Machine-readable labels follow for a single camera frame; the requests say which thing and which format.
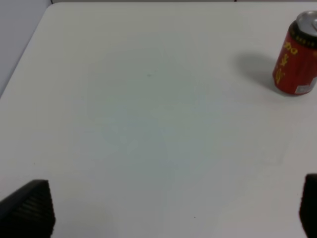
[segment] soda can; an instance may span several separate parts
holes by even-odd
[[[288,94],[309,93],[317,81],[317,11],[305,11],[290,25],[273,78]]]

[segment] can lid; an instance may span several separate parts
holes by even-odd
[[[317,37],[317,11],[304,11],[296,18],[299,29],[311,36]]]

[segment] table surface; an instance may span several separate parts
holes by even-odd
[[[271,72],[316,7],[50,6],[0,100],[0,197],[49,179],[55,238],[305,237],[317,89]]]

